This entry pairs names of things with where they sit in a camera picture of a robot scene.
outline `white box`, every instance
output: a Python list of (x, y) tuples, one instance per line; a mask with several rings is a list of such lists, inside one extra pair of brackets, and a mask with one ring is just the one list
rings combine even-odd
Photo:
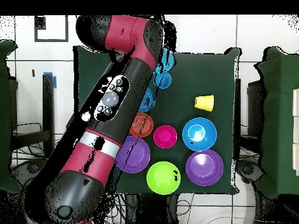
[(293, 116), (299, 116), (299, 89), (293, 90)]
[(293, 124), (293, 143), (299, 144), (299, 117), (294, 117)]

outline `button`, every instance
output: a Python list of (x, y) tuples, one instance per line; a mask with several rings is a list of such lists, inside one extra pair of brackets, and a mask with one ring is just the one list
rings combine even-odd
[(103, 111), (104, 110), (104, 107), (103, 106), (99, 106), (98, 107), (98, 111)]
[(66, 205), (61, 206), (57, 211), (58, 217), (63, 219), (69, 219), (71, 214), (72, 214), (72, 208)]
[(104, 111), (104, 113), (106, 115), (110, 115), (112, 113), (112, 109), (111, 108), (106, 108), (105, 111)]
[(115, 85), (111, 84), (111, 85), (109, 86), (109, 89), (110, 89), (110, 90), (115, 89)]
[(123, 81), (121, 79), (116, 80), (117, 85), (121, 85), (122, 83), (123, 83)]
[(102, 98), (102, 103), (105, 106), (113, 107), (119, 102), (119, 97), (115, 92), (106, 92)]
[(117, 91), (118, 93), (121, 93), (121, 92), (123, 91), (123, 88), (122, 88), (122, 87), (117, 87), (117, 88), (116, 88), (116, 91)]

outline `blue cup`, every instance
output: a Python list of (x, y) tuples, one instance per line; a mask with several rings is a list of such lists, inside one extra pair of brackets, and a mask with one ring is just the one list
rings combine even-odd
[(183, 128), (183, 142), (192, 151), (206, 151), (210, 149), (216, 139), (215, 125), (206, 118), (193, 118)]
[(156, 73), (164, 73), (164, 72), (168, 72), (170, 71), (173, 66), (175, 66), (175, 56), (174, 54), (169, 51), (169, 56), (167, 59), (167, 49), (163, 49), (163, 55), (162, 55), (162, 65), (160, 64), (157, 65), (157, 67), (155, 68), (155, 72)]
[(139, 106), (138, 112), (147, 113), (156, 105), (156, 96), (150, 88), (147, 88)]
[(171, 76), (168, 73), (156, 73), (154, 76), (154, 84), (160, 89), (166, 89), (171, 84)]

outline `table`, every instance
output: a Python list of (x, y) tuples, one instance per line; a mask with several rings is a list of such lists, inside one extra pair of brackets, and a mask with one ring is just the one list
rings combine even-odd
[[(89, 52), (83, 47), (78, 50), (79, 107), (82, 106), (94, 85), (104, 73), (110, 60), (107, 54)], [(151, 165), (160, 160), (175, 164), (181, 173), (181, 183), (175, 194), (211, 193), (235, 194), (237, 189), (231, 185), (232, 164), (232, 116), (235, 92), (235, 60), (239, 49), (232, 48), (225, 54), (176, 53), (176, 66), (170, 71), (172, 84), (160, 89), (157, 103), (150, 116), (154, 130), (164, 124), (173, 126), (178, 133), (177, 143), (170, 149), (160, 149), (154, 144), (153, 134), (144, 138), (151, 150), (151, 160), (147, 168), (138, 174), (123, 173), (117, 183), (117, 193), (150, 193), (146, 174)], [(196, 96), (214, 95), (214, 110), (207, 112), (194, 108)], [(193, 153), (183, 143), (182, 129), (192, 118), (205, 117), (217, 129), (217, 140), (211, 148), (223, 159), (224, 171), (218, 182), (209, 187), (193, 184), (185, 172), (185, 164)], [(116, 178), (120, 170), (113, 168), (110, 179)]]
[(298, 66), (297, 54), (283, 54), (277, 47), (269, 48), (257, 64), (267, 96), (260, 161), (265, 175), (256, 186), (268, 198), (299, 195), (299, 176), (293, 170), (293, 90), (299, 88)]

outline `cable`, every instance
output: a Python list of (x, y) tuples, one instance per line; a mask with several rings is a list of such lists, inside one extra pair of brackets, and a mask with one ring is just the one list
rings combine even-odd
[[(192, 205), (192, 202), (193, 202), (194, 195), (195, 195), (195, 194), (193, 194), (193, 196), (192, 196), (192, 199), (191, 199), (191, 203), (190, 203), (190, 205)], [(191, 211), (189, 211), (189, 216), (188, 216), (188, 221), (187, 221), (187, 224), (188, 224), (188, 222), (189, 222), (190, 215), (191, 215)]]
[(40, 130), (42, 130), (40, 123), (18, 124), (17, 126), (30, 125), (30, 124), (38, 124), (40, 126)]
[(240, 147), (240, 149), (242, 149), (245, 153), (247, 153), (249, 156), (252, 156), (251, 154), (249, 154), (244, 148), (241, 148)]
[(218, 218), (215, 218), (211, 221), (209, 221), (207, 224), (210, 224), (211, 222), (214, 222), (218, 219), (221, 219), (221, 218), (230, 218), (230, 219), (245, 219), (245, 220), (252, 220), (252, 221), (256, 221), (256, 222), (264, 222), (264, 223), (285, 223), (285, 222), (274, 222), (274, 221), (266, 221), (266, 220), (256, 220), (256, 219), (252, 219), (252, 218), (243, 218), (243, 217), (233, 217), (233, 216), (221, 216), (221, 217), (218, 217)]
[(182, 213), (182, 214), (178, 214), (178, 216), (182, 216), (182, 215), (185, 215), (185, 214), (187, 214), (190, 210), (191, 210), (191, 205), (190, 205), (190, 203), (187, 201), (187, 200), (179, 200), (178, 201), (178, 204), (179, 204), (179, 202), (181, 202), (181, 201), (185, 201), (185, 202), (187, 202), (187, 204), (189, 204), (189, 208), (188, 208), (188, 210), (185, 212), (185, 213)]

